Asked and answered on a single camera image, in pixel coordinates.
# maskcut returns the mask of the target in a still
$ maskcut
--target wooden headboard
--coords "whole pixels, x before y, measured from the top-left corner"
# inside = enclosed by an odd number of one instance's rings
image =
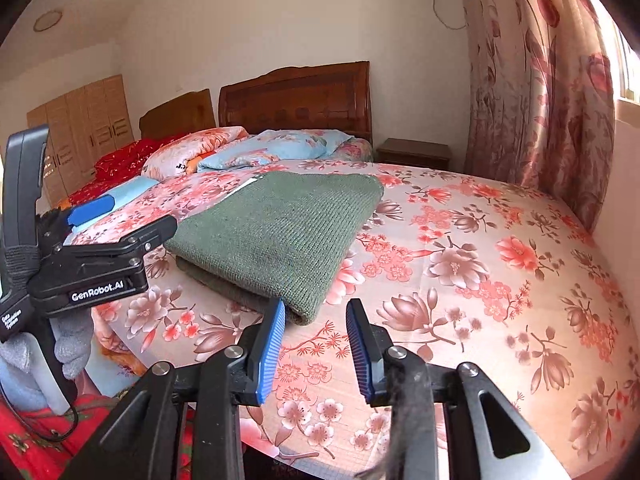
[[[220,126],[342,130],[371,142],[369,61],[289,66],[220,89]]]
[[[164,139],[216,127],[208,88],[188,92],[152,108],[140,117],[142,139]]]

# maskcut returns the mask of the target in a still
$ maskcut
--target floral curtain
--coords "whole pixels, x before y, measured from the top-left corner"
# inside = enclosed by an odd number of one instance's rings
[[[463,0],[471,58],[465,173],[564,200],[591,231],[613,149],[610,63],[590,0]]]

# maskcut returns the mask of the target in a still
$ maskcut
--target red blanket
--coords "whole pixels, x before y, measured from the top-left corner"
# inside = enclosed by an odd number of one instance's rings
[[[118,184],[139,175],[146,160],[161,146],[169,144],[185,134],[166,137],[162,140],[136,140],[126,146],[107,153],[95,163],[95,178],[69,196],[72,206],[89,202],[103,193],[113,189]]]

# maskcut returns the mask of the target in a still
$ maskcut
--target gray cloth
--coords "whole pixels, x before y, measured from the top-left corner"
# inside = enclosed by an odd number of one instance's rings
[[[185,219],[164,246],[223,296],[255,310],[281,297],[287,319],[304,325],[382,194],[370,175],[273,171]]]
[[[75,379],[86,367],[91,354],[94,322],[83,310],[51,320],[56,336],[55,355],[67,379]],[[19,411],[41,410],[47,399],[31,375],[31,348],[27,334],[19,333],[0,343],[0,383],[9,401]]]

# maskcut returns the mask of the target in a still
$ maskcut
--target ceiling light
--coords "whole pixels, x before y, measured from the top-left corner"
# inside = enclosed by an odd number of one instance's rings
[[[43,30],[47,30],[48,28],[53,27],[57,22],[62,19],[62,11],[61,10],[50,10],[45,12],[42,16],[40,16],[36,22],[33,24],[33,30],[35,32],[42,32]]]

